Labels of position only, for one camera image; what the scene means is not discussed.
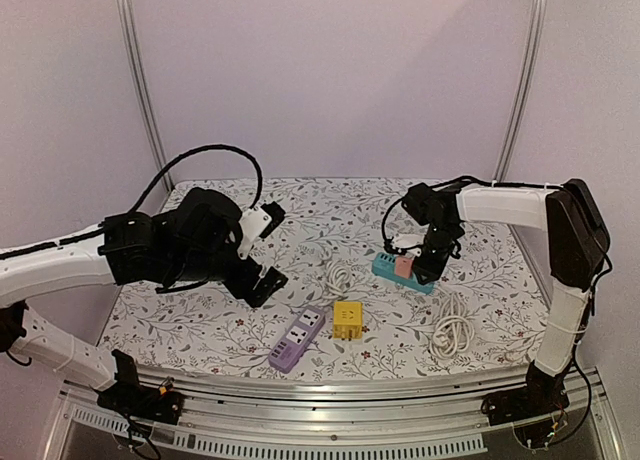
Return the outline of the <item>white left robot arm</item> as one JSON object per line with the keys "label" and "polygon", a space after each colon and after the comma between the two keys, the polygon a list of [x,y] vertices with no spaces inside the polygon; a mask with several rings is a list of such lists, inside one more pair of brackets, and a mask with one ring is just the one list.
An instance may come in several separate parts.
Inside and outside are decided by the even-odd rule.
{"label": "white left robot arm", "polygon": [[50,367],[65,379],[111,399],[128,414],[148,406],[134,359],[109,352],[78,332],[80,321],[62,316],[80,297],[96,305],[99,293],[139,282],[160,294],[219,283],[235,299],[262,306],[286,276],[250,254],[276,222],[246,214],[149,216],[125,213],[71,234],[1,253],[1,350]]}

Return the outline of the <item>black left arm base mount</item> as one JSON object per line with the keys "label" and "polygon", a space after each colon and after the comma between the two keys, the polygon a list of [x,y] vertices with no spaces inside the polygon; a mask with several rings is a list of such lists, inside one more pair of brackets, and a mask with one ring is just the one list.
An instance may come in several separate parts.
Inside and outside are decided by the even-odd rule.
{"label": "black left arm base mount", "polygon": [[185,396],[174,388],[174,378],[166,377],[157,386],[143,385],[134,359],[120,350],[113,350],[115,383],[105,390],[96,390],[97,404],[119,415],[177,425]]}

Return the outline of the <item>pink charger plug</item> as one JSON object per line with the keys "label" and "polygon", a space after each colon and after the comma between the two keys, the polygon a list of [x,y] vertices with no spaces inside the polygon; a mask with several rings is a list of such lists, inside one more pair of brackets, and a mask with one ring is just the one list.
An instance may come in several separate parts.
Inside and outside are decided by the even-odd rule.
{"label": "pink charger plug", "polygon": [[394,273],[401,278],[410,279],[413,275],[413,257],[397,256],[395,259]]}

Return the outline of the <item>yellow cube socket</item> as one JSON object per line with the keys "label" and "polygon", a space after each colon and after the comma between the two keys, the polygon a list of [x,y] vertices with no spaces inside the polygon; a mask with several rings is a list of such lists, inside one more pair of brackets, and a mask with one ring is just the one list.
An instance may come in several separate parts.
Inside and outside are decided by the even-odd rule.
{"label": "yellow cube socket", "polygon": [[358,301],[336,301],[333,306],[333,338],[359,340],[363,334],[363,305]]}

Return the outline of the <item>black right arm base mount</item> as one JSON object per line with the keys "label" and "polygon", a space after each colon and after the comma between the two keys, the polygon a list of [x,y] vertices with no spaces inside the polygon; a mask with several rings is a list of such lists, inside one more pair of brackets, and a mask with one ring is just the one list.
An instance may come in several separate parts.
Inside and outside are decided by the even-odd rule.
{"label": "black right arm base mount", "polygon": [[567,366],[559,374],[552,376],[531,363],[524,386],[487,394],[482,399],[480,411],[488,417],[489,424],[494,426],[566,409],[569,399],[564,380],[569,369]]}

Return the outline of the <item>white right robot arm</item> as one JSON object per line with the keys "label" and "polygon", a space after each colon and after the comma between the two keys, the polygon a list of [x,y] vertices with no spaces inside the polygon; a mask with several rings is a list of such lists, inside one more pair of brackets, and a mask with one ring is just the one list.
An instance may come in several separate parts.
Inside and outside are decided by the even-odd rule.
{"label": "white right robot arm", "polygon": [[535,184],[461,176],[436,185],[415,184],[400,205],[426,229],[413,263],[414,273],[426,283],[439,279],[458,255],[467,224],[502,224],[545,235],[550,310],[532,368],[544,377],[560,376],[587,328],[597,284],[612,270],[610,233],[587,182],[571,178]]}

